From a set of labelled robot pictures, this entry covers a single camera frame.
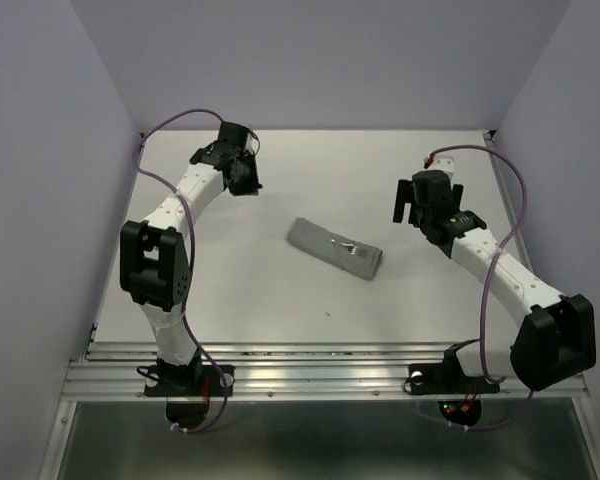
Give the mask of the silver fork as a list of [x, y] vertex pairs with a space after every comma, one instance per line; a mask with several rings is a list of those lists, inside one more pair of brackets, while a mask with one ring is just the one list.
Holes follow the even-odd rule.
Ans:
[[334, 238], [331, 239], [331, 243], [339, 248], [344, 249], [352, 256], [366, 258], [368, 256], [373, 256], [375, 254], [375, 249], [371, 247], [367, 247], [357, 243], [343, 242], [336, 240]]

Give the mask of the grey cloth napkin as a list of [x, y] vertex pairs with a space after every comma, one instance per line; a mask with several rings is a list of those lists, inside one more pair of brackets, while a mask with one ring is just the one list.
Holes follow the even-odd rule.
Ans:
[[[334, 246], [332, 238], [374, 248], [375, 254], [366, 258], [352, 256], [344, 249]], [[286, 239], [298, 250], [366, 281], [375, 278], [383, 262], [382, 249], [338, 235], [302, 217], [295, 219]]]

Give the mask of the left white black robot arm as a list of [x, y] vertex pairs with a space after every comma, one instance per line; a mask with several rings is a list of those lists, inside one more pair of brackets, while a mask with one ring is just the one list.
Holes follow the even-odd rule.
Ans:
[[201, 351], [183, 312], [193, 276], [193, 228], [223, 192], [250, 196], [262, 188], [256, 139], [249, 127], [223, 121], [217, 138], [192, 155], [178, 184], [168, 186], [170, 195], [144, 219], [121, 228], [120, 287], [140, 306], [158, 349], [156, 364], [141, 371], [151, 389], [190, 395], [203, 384]]

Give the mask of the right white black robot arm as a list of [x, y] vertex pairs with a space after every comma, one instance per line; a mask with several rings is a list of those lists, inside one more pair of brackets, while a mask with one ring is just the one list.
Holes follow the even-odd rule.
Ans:
[[456, 344], [440, 366], [443, 384], [462, 390], [476, 377], [491, 383], [515, 378], [544, 390], [596, 364], [594, 308], [582, 294], [568, 296], [540, 280], [496, 240], [487, 224], [461, 207], [463, 188], [443, 170], [424, 170], [398, 182], [393, 220], [407, 221], [483, 286], [480, 314], [495, 298], [517, 328], [501, 346], [479, 336]]

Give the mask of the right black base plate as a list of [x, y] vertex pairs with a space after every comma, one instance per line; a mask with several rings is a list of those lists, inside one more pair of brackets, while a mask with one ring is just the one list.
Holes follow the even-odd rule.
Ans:
[[483, 377], [464, 374], [458, 364], [416, 363], [407, 369], [403, 390], [413, 396], [452, 396], [465, 394], [497, 394], [498, 385], [487, 382]]

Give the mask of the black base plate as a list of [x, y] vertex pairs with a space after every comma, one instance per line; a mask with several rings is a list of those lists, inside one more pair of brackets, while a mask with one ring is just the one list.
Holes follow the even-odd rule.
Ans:
[[149, 398], [204, 397], [233, 395], [232, 365], [221, 365], [223, 377], [212, 365], [194, 361], [190, 366], [157, 362], [141, 365], [136, 372], [144, 379], [144, 395]]
[[497, 394], [498, 385], [487, 382], [483, 377], [464, 374], [458, 364], [416, 363], [407, 369], [403, 390], [413, 396], [452, 396], [465, 394]]

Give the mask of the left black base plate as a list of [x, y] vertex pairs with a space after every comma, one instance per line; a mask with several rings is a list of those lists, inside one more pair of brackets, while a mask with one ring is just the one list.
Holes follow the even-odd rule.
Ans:
[[233, 395], [232, 365], [221, 365], [223, 377], [212, 365], [194, 361], [190, 366], [157, 362], [141, 365], [136, 372], [144, 379], [144, 395], [149, 398], [204, 397]]

